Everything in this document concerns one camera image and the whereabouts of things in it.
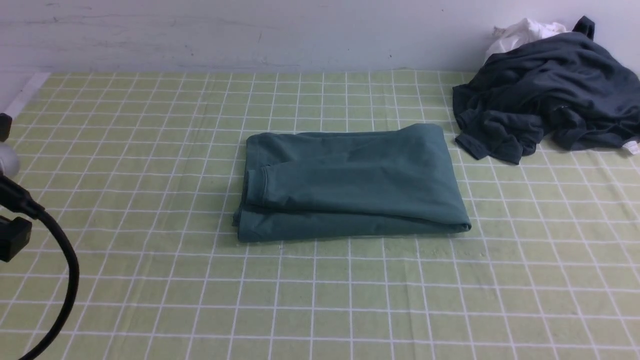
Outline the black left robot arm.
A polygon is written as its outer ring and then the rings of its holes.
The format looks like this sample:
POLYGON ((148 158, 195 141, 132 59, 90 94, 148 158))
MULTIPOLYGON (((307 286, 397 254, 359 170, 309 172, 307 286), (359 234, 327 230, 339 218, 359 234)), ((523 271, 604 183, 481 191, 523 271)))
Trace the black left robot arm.
MULTIPOLYGON (((0 114, 0 172, 1 172, 1 206, 19 212, 19 196, 23 194, 13 177, 19 172, 19 157, 14 149, 6 143, 9 138, 13 118, 2 112, 0 114)), ((32 223, 24 218, 9 219, 1 216, 0 225, 0 259, 10 262, 30 242, 32 223)))

